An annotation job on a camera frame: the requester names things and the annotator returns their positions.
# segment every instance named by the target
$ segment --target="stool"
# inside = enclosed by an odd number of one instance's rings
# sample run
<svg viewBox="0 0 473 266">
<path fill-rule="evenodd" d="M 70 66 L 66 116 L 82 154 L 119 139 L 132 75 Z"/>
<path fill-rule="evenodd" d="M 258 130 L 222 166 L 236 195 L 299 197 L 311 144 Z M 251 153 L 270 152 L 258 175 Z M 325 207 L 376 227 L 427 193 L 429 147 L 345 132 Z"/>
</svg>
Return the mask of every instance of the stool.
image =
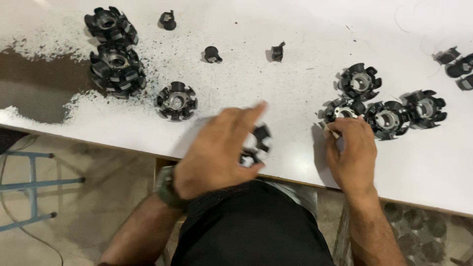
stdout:
<svg viewBox="0 0 473 266">
<path fill-rule="evenodd" d="M 16 227 L 23 227 L 27 224 L 34 222 L 39 222 L 42 220 L 47 220 L 57 216 L 56 212 L 48 213 L 45 215 L 38 216 L 38 204 L 37 204 L 37 192 L 38 187 L 43 186 L 57 186 L 73 183 L 84 183 L 86 180 L 85 177 L 76 178 L 76 179 L 66 179 L 66 180 L 54 180 L 54 181 L 36 181 L 36 158 L 54 158 L 52 153 L 39 153 L 39 152 L 24 152 L 24 151 L 7 151 L 4 153 L 6 156 L 26 156 L 30 159 L 30 181 L 28 183 L 15 183 L 0 185 L 0 193 L 11 191 L 11 190 L 29 190 L 29 200 L 31 203 L 31 218 L 29 220 L 24 220 L 20 222 L 14 222 L 9 225 L 0 226 L 0 232 L 13 229 Z"/>
</svg>

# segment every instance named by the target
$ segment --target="wire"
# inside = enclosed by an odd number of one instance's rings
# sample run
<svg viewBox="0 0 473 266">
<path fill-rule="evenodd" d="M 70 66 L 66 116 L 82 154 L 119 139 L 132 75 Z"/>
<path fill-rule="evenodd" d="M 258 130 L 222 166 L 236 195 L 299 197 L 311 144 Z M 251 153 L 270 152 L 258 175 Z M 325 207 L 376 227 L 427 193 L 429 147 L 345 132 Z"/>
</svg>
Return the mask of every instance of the wire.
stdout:
<svg viewBox="0 0 473 266">
<path fill-rule="evenodd" d="M 24 150 L 24 149 L 28 148 L 29 146 L 33 145 L 36 142 L 38 137 L 39 137 L 39 135 L 29 135 L 28 140 L 26 141 L 26 143 L 23 146 L 21 146 L 21 148 L 18 148 L 16 150 L 11 150 L 11 151 L 21 151 L 21 150 Z"/>
<path fill-rule="evenodd" d="M 18 149 L 17 151 L 19 150 L 22 150 L 22 149 L 25 149 L 31 145 L 33 145 L 33 143 L 31 143 L 30 145 L 24 147 L 24 148 L 21 148 L 21 149 Z M 7 157 L 8 155 L 5 155 L 5 159 L 3 160 L 3 164 L 2 164 L 2 167 L 1 167 L 1 171 L 0 171 L 0 185 L 2 184 L 2 181 L 3 181 L 3 172 L 5 171 L 5 165 L 7 164 Z M 10 217 L 10 219 L 13 221 L 13 222 L 18 222 L 10 213 L 10 210 L 7 208 L 7 206 L 5 205 L 5 201 L 3 200 L 3 193 L 0 193 L 0 202 L 1 202 L 1 205 L 3 206 L 3 209 L 5 210 L 6 214 L 8 215 L 8 217 Z M 22 230 L 26 235 L 30 236 L 31 238 L 34 238 L 36 239 L 37 241 L 47 245 L 49 248 L 51 248 L 52 250 L 54 250 L 58 255 L 59 255 L 59 258 L 61 259 L 61 266 L 64 266 L 64 258 L 62 257 L 61 253 L 55 249 L 53 246 L 51 246 L 51 244 L 49 244 L 48 242 L 42 240 L 41 238 L 33 235 L 32 233 L 26 231 L 25 229 L 23 229 L 23 227 L 19 227 L 20 230 Z"/>
</svg>

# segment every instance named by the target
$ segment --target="hairy arm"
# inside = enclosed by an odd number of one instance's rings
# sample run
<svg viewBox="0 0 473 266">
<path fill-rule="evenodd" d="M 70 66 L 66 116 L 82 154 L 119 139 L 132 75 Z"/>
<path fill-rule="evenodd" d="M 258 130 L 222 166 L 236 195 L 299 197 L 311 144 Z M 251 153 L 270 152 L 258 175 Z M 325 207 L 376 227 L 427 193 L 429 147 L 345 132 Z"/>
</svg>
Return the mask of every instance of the hairy arm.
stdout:
<svg viewBox="0 0 473 266">
<path fill-rule="evenodd" d="M 174 170 L 174 189 L 181 199 L 236 186 L 258 175 L 264 164 L 247 168 L 238 159 L 243 141 L 265 108 L 265 102 L 243 110 L 227 108 L 202 128 Z M 181 214 L 152 194 L 115 234 L 100 259 L 102 265 L 153 265 Z"/>
<path fill-rule="evenodd" d="M 166 205 L 156 193 L 144 199 L 112 238 L 103 265 L 154 265 L 182 211 Z"/>
<path fill-rule="evenodd" d="M 337 118 L 327 125 L 345 141 L 340 152 L 325 131 L 327 163 L 350 206 L 350 236 L 356 266 L 405 266 L 406 262 L 379 204 L 374 186 L 376 145 L 371 127 L 360 117 Z"/>
</svg>

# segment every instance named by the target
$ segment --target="white table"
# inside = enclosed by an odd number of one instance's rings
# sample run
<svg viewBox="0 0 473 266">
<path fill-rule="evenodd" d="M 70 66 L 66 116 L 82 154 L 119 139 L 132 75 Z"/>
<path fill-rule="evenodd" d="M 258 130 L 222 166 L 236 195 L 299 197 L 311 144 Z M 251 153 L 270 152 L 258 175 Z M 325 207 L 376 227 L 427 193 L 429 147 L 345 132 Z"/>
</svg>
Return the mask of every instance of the white table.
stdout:
<svg viewBox="0 0 473 266">
<path fill-rule="evenodd" d="M 472 1 L 3 0 L 2 5 L 0 50 L 26 38 L 23 47 L 15 47 L 25 56 L 51 56 L 51 47 L 62 45 L 78 48 L 76 55 L 85 59 L 95 47 L 85 34 L 84 15 L 116 6 L 138 30 L 135 50 L 149 63 L 148 81 L 154 82 L 141 100 L 76 95 L 71 119 L 63 124 L 37 123 L 13 107 L 0 110 L 0 124 L 181 158 L 204 118 L 264 99 L 269 110 L 262 120 L 273 149 L 262 173 L 337 187 L 324 164 L 323 137 L 312 127 L 322 104 L 341 93 L 334 89 L 336 74 L 364 62 L 383 79 L 370 102 L 419 89 L 432 89 L 447 102 L 448 117 L 440 127 L 376 141 L 380 196 L 473 214 L 473 91 L 461 91 L 431 56 L 452 46 L 462 55 L 473 52 Z M 177 28 L 165 31 L 157 21 L 171 9 Z M 282 63 L 268 62 L 266 50 L 282 41 Z M 210 45 L 223 63 L 201 60 Z M 170 123 L 156 113 L 154 96 L 172 81 L 197 92 L 200 106 L 190 121 Z"/>
</svg>

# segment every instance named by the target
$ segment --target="wristwatch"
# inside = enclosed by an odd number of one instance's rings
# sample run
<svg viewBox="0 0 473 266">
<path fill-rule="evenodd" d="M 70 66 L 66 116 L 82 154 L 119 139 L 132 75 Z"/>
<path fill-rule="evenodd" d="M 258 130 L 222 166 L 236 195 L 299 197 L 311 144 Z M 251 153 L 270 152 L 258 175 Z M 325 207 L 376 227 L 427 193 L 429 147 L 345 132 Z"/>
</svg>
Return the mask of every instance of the wristwatch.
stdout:
<svg viewBox="0 0 473 266">
<path fill-rule="evenodd" d="M 175 166 L 164 166 L 156 176 L 155 192 L 168 206 L 178 209 L 187 208 L 187 201 L 179 197 L 174 190 L 174 168 Z"/>
</svg>

